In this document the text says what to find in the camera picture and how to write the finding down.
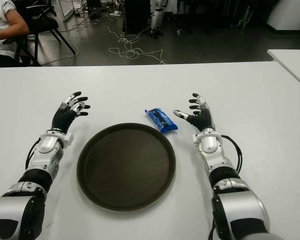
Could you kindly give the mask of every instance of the white table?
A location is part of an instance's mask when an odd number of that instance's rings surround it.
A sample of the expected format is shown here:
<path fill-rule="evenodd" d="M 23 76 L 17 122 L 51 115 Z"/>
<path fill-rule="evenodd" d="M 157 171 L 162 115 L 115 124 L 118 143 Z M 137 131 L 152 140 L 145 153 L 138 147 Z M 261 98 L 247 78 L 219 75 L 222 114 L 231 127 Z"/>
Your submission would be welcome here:
<path fill-rule="evenodd" d="M 267 52 L 300 82 L 300 50 L 269 49 Z"/>
<path fill-rule="evenodd" d="M 60 102 L 79 90 L 89 96 L 92 108 L 70 127 L 74 141 L 49 192 L 38 239 L 206 239 L 212 194 L 192 143 L 196 130 L 173 115 L 175 109 L 189 112 L 188 99 L 197 92 L 208 101 L 217 130 L 241 147 L 240 176 L 265 204 L 271 231 L 300 240 L 300 84 L 277 62 L 0 69 L 0 194 L 23 174 L 29 148 L 49 129 Z M 77 183 L 81 150 L 114 124 L 154 126 L 144 110 L 155 107 L 179 127 L 166 134 L 176 156 L 171 188 L 141 211 L 100 209 Z M 234 147 L 225 140 L 224 148 L 237 164 Z M 53 224 L 47 226 L 51 213 Z"/>

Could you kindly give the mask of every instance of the robot finger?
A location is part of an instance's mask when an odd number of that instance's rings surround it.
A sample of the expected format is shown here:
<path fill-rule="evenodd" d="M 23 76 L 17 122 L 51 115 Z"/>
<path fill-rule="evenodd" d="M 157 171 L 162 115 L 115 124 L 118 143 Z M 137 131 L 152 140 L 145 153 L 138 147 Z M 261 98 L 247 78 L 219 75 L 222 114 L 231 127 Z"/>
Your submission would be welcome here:
<path fill-rule="evenodd" d="M 71 102 L 75 97 L 80 96 L 80 95 L 81 95 L 81 92 L 80 92 L 80 91 L 77 91 L 77 92 L 71 94 L 70 96 L 68 96 L 62 103 L 63 103 L 64 105 L 69 106 L 70 102 Z"/>
<path fill-rule="evenodd" d="M 174 110 L 173 111 L 174 115 L 178 116 L 181 119 L 187 120 L 187 118 L 189 117 L 189 114 L 186 114 L 180 110 Z"/>
<path fill-rule="evenodd" d="M 83 101 L 87 101 L 88 97 L 83 96 L 83 97 L 78 97 L 78 98 L 74 98 L 70 103 L 69 103 L 69 107 L 72 108 L 73 105 L 75 105 L 78 102 L 83 102 Z"/>
<path fill-rule="evenodd" d="M 86 104 L 84 101 L 80 101 L 80 102 L 76 103 L 73 107 L 71 107 L 70 110 L 73 110 L 78 114 L 82 109 L 85 108 L 85 105 Z"/>
<path fill-rule="evenodd" d="M 189 103 L 191 103 L 191 104 L 199 104 L 199 101 L 198 101 L 198 99 L 190 99 Z"/>
<path fill-rule="evenodd" d="M 81 112 L 79 112 L 76 116 L 79 117 L 79 116 L 87 116 L 87 115 L 88 115 L 87 112 L 81 111 Z"/>
<path fill-rule="evenodd" d="M 200 105 L 192 105 L 189 108 L 190 109 L 200 109 Z"/>
<path fill-rule="evenodd" d="M 197 103 L 199 105 L 204 105 L 206 103 L 206 100 L 202 96 L 200 96 L 199 94 L 193 93 L 192 96 L 194 96 L 195 98 L 197 98 L 197 101 L 198 101 Z"/>

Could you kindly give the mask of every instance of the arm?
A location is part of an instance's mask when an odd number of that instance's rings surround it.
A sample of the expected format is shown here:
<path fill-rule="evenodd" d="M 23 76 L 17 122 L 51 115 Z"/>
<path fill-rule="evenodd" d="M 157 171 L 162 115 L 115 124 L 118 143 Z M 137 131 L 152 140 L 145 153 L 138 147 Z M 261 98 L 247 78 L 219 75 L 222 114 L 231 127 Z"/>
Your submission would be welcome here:
<path fill-rule="evenodd" d="M 34 240 L 41 231 L 45 215 L 47 194 L 59 170 L 64 149 L 71 145 L 72 133 L 68 128 L 76 117 L 86 116 L 89 109 L 78 97 L 71 94 L 58 108 L 52 129 L 40 135 L 26 159 L 23 176 L 0 197 L 0 239 Z"/>
<path fill-rule="evenodd" d="M 20 16 L 17 10 L 13 9 L 5 14 L 6 19 L 11 24 L 10 27 L 0 30 L 0 40 L 26 35 L 29 33 L 28 25 Z"/>
<path fill-rule="evenodd" d="M 193 136 L 205 171 L 213 189 L 213 224 L 222 240 L 282 240 L 269 233 L 270 222 L 266 208 L 239 176 L 240 166 L 234 168 L 225 156 L 222 136 L 216 132 L 210 109 L 204 98 L 196 93 L 190 99 L 194 115 L 175 110 L 174 114 L 200 131 Z"/>

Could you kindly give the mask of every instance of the blue snack wrapper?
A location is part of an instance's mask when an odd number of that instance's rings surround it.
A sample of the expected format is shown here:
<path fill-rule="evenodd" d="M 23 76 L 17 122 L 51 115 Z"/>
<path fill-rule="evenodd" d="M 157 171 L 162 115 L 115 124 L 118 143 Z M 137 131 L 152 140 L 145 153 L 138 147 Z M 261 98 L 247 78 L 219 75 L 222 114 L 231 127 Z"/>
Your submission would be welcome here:
<path fill-rule="evenodd" d="M 163 134 L 171 130 L 177 130 L 178 127 L 173 121 L 163 112 L 160 108 L 152 110 L 144 110 L 145 113 L 154 121 L 158 126 L 160 132 Z"/>

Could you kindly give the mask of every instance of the round tray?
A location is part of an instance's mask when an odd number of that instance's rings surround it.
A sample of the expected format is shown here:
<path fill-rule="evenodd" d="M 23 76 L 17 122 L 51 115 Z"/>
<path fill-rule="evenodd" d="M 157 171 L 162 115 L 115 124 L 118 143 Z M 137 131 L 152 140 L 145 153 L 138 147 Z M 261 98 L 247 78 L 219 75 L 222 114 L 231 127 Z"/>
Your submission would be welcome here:
<path fill-rule="evenodd" d="M 102 130 L 85 145 L 77 178 L 93 203 L 128 212 L 158 200 L 175 169 L 174 150 L 166 137 L 147 125 L 123 123 Z"/>

